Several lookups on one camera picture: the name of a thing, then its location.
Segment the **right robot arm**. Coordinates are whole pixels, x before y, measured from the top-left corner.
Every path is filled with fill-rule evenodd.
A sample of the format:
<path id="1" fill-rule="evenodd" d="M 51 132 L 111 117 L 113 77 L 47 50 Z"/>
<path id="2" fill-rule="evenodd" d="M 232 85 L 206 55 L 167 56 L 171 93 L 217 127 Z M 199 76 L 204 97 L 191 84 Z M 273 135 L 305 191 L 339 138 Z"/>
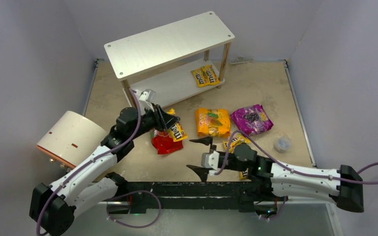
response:
<path id="1" fill-rule="evenodd" d="M 188 165 L 205 182 L 221 167 L 247 172 L 247 178 L 260 186 L 260 192 L 273 197 L 306 197 L 334 203 L 338 208 L 362 213 L 364 211 L 362 178 L 348 165 L 339 169 L 316 169 L 276 162 L 258 155 L 248 144 L 237 145 L 233 152 L 217 151 L 212 138 L 194 140 L 210 147 L 202 154 L 201 165 Z"/>

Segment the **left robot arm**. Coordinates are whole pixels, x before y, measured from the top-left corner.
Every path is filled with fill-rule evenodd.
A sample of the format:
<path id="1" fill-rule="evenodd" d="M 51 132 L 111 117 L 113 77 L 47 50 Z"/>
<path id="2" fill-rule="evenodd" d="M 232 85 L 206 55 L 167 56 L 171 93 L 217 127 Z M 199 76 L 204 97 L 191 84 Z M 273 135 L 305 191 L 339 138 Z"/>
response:
<path id="1" fill-rule="evenodd" d="M 74 218 L 100 201 L 113 198 L 126 185 L 126 180 L 110 173 L 98 183 L 91 182 L 114 166 L 133 148 L 133 140 L 156 129 L 165 131 L 180 118 L 154 105 L 141 114 L 138 108 L 121 110 L 110 133 L 77 167 L 50 185 L 40 183 L 31 197 L 30 217 L 37 223 L 37 235 L 60 236 L 72 225 Z"/>

